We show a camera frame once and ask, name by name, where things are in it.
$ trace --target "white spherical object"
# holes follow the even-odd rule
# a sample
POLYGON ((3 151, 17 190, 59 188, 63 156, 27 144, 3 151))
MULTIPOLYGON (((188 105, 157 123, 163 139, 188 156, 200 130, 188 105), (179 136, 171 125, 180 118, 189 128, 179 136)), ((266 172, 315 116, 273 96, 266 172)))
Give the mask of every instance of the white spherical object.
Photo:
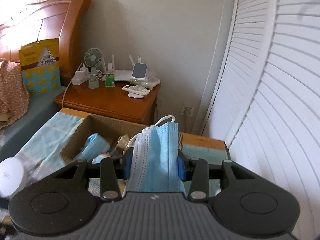
POLYGON ((2 198, 11 198, 25 187, 26 182, 27 173, 18 158, 10 157, 0 163, 0 196, 2 198))

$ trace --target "warning triangle label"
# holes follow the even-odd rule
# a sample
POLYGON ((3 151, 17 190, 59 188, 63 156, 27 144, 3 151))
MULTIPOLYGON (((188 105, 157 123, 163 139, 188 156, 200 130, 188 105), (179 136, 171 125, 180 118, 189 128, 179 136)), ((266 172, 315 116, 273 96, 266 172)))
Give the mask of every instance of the warning triangle label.
POLYGON ((49 66, 55 64, 57 61, 54 56, 50 53, 47 47, 44 47, 41 53, 41 56, 38 59, 38 68, 49 66))

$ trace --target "wall outlet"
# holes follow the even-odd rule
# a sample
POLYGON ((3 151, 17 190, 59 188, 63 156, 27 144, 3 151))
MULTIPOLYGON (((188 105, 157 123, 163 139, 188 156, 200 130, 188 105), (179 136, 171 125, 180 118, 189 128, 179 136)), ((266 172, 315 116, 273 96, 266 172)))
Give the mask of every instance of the wall outlet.
POLYGON ((180 114, 183 116, 186 116, 186 117, 192 117, 193 116, 193 109, 194 109, 194 106, 183 104, 180 114))

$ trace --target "blue face mask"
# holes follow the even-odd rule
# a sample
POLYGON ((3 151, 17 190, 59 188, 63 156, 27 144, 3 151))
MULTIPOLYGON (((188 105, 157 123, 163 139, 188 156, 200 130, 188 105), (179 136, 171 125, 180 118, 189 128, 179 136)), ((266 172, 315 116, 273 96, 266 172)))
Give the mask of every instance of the blue face mask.
POLYGON ((79 153, 75 159, 86 159, 88 163, 91 163, 101 153, 106 153, 110 149, 110 144, 98 133, 90 135, 85 144, 84 149, 79 153))
POLYGON ((151 125, 135 139, 130 178, 126 191, 185 192, 178 171, 178 124, 151 125))

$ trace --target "bed frame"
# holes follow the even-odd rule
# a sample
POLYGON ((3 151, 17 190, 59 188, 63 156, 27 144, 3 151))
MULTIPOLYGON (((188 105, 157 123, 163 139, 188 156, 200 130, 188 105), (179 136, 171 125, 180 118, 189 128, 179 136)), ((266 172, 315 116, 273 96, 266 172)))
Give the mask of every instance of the bed frame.
POLYGON ((79 23, 91 0, 47 0, 26 5, 0 25, 0 58, 19 60, 21 46, 59 38, 61 84, 66 86, 83 61, 79 23))

